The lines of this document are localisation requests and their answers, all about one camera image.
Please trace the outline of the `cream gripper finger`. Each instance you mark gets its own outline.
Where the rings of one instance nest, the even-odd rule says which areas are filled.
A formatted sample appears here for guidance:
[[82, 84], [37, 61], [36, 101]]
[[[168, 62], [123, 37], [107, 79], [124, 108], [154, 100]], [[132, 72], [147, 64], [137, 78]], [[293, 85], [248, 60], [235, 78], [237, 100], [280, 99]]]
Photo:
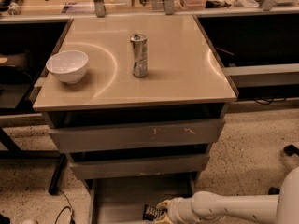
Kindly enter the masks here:
[[155, 224], [174, 224], [167, 214], [160, 216], [154, 220]]
[[161, 201], [160, 203], [158, 203], [156, 205], [156, 208], [161, 209], [161, 210], [167, 210], [169, 204], [170, 204], [170, 200], [164, 200], [164, 201]]

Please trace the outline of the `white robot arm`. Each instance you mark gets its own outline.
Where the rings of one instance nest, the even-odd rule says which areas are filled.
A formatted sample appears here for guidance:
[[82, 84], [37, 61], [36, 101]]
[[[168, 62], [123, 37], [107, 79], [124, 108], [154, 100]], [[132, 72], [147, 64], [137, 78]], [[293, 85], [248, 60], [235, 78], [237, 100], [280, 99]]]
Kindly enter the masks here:
[[299, 167], [284, 178], [278, 195], [221, 196], [198, 191], [157, 205], [156, 224], [211, 224], [223, 216], [259, 224], [299, 224]]

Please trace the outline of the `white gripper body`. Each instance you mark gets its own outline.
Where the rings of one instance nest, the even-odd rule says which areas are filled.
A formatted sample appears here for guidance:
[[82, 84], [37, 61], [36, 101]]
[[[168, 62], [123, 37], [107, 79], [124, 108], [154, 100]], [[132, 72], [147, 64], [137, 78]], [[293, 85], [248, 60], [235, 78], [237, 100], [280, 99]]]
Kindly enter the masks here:
[[174, 224], [193, 224], [192, 198], [174, 198], [167, 214]]

